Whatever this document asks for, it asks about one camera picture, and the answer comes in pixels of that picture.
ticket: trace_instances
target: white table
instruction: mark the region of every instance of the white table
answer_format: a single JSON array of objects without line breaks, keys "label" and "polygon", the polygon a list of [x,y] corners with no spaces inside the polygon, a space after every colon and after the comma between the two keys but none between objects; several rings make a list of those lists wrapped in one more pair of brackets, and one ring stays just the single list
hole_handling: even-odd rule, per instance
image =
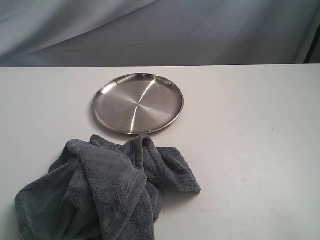
[{"label": "white table", "polygon": [[185,106],[151,135],[177,147],[202,187],[165,196],[157,240],[320,239],[320,65],[0,68],[0,239],[16,240],[14,197],[70,139],[104,131],[90,104],[107,81],[154,73]]}]

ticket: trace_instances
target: stainless steel plate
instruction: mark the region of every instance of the stainless steel plate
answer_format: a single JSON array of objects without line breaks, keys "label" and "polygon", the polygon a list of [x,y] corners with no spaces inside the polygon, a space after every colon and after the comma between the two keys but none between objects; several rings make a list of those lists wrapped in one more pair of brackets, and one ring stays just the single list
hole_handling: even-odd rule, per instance
[{"label": "stainless steel plate", "polygon": [[173,123],[184,106],[180,89],[157,75],[137,73],[118,77],[94,96],[97,121],[122,134],[153,133]]}]

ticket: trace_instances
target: plate rim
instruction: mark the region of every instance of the plate rim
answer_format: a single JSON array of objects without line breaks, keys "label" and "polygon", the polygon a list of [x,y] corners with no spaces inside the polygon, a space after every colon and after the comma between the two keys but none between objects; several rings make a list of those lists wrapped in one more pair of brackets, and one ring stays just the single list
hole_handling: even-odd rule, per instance
[{"label": "plate rim", "polygon": [[[151,75],[151,76],[155,76],[155,77],[159,77],[159,78],[163,78],[165,80],[168,80],[170,81],[171,83],[174,84],[174,86],[178,89],[178,92],[180,93],[180,96],[181,96],[181,108],[179,110],[179,112],[177,113],[177,115],[170,121],[168,122],[166,125],[162,126],[162,127],[159,127],[153,131],[148,131],[148,132],[123,132],[123,131],[118,131],[108,125],[106,125],[103,121],[100,120],[100,118],[97,116],[97,112],[95,111],[95,107],[94,107],[94,101],[95,99],[97,98],[97,95],[101,92],[101,90],[107,86],[108,84],[120,79],[120,78],[123,78],[123,77],[128,77],[128,76],[131,76],[131,75]],[[95,95],[93,96],[93,99],[91,101],[91,111],[92,111],[92,114],[93,114],[93,118],[96,120],[96,122],[98,122],[102,127],[104,127],[105,129],[111,131],[111,132],[114,132],[114,133],[119,133],[119,134],[124,134],[124,135],[140,135],[140,134],[152,134],[152,133],[155,133],[155,132],[158,132],[158,131],[161,131],[162,129],[165,129],[166,127],[170,126],[172,123],[174,123],[174,121],[177,120],[177,118],[180,116],[182,110],[184,109],[184,106],[185,106],[185,98],[184,98],[184,95],[181,91],[181,89],[178,87],[177,84],[175,84],[173,81],[171,81],[170,79],[166,78],[166,77],[163,77],[163,76],[160,76],[160,75],[157,75],[157,74],[152,74],[152,73],[143,73],[143,72],[136,72],[136,73],[130,73],[130,74],[125,74],[125,75],[122,75],[122,76],[118,76],[110,81],[108,81],[107,83],[105,83],[102,87],[100,87],[98,89],[98,91],[95,93]]]}]

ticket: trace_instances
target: gray towel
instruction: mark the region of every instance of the gray towel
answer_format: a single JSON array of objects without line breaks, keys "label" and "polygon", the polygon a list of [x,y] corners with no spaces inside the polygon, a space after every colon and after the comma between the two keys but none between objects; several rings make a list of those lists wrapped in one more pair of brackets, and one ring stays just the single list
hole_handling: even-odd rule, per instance
[{"label": "gray towel", "polygon": [[16,196],[19,230],[25,240],[152,240],[163,189],[201,191],[177,149],[156,148],[147,135],[124,145],[70,140]]}]

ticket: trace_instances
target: crumpled towel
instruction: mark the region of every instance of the crumpled towel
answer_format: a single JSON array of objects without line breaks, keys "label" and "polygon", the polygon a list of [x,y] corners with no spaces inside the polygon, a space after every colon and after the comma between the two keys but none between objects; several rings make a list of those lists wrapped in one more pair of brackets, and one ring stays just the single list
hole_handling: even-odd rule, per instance
[{"label": "crumpled towel", "polygon": [[116,145],[70,140],[49,173],[15,197],[25,240],[152,240],[163,189],[201,191],[176,148],[140,135]]}]

